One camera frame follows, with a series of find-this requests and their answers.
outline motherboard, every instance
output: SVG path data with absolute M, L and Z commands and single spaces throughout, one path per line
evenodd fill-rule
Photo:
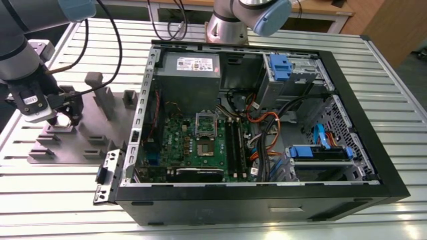
M 145 154 L 140 182 L 248 182 L 248 132 L 247 122 L 211 112 L 167 118 L 161 150 Z

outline power supply label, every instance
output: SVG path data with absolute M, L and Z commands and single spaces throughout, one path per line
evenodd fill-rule
M 180 57 L 176 63 L 176 70 L 213 72 L 212 58 Z

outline green circuit board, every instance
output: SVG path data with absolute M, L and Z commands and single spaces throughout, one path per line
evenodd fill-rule
M 223 182 L 248 182 L 247 179 L 232 176 L 228 173 L 227 144 L 225 144 L 225 120 L 199 122 L 199 130 L 212 131 L 216 128 L 216 137 L 195 136 L 196 118 L 171 117 L 165 120 L 163 132 L 163 145 L 159 156 L 159 164 L 143 169 L 143 175 L 149 176 L 147 182 L 167 182 L 165 169 L 176 168 L 216 168 L 224 171 Z

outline red wire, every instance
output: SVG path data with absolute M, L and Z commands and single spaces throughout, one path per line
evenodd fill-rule
M 152 134 L 153 134 L 153 131 L 155 131 L 155 126 L 156 126 L 156 121 L 157 121 L 157 117 L 159 117 L 160 97 L 159 97 L 159 92 L 157 91 L 155 91 L 155 97 L 157 99 L 157 105 L 155 107 L 155 115 L 153 115 L 153 121 L 152 121 L 152 127 L 151 127 L 151 131 L 149 131 L 149 135 L 148 135 L 147 139 L 144 140 L 144 143 L 152 137 Z

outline wooden desk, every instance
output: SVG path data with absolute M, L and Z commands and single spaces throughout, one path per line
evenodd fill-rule
M 181 0 L 185 9 L 195 11 L 213 11 L 215 0 Z M 301 18 L 332 21 L 328 33 L 339 34 L 348 17 L 355 14 L 346 3 L 343 8 L 331 5 L 332 0 L 301 0 Z M 104 0 L 108 5 L 147 7 L 147 0 Z M 177 9 L 173 0 L 151 0 L 152 21 L 159 22 L 159 9 Z M 293 4 L 291 18 L 299 15 L 300 6 Z
M 307 14 L 326 14 L 326 15 L 346 15 L 352 16 L 355 14 L 354 10 L 344 3 L 342 8 L 332 6 L 331 1 L 327 0 L 300 0 L 303 13 Z M 175 4 L 173 0 L 151 0 L 152 3 L 164 3 L 164 4 Z M 213 6 L 215 0 L 181 0 L 184 5 L 197 5 L 197 6 Z M 292 12 L 297 13 L 300 10 L 300 6 L 293 4 Z

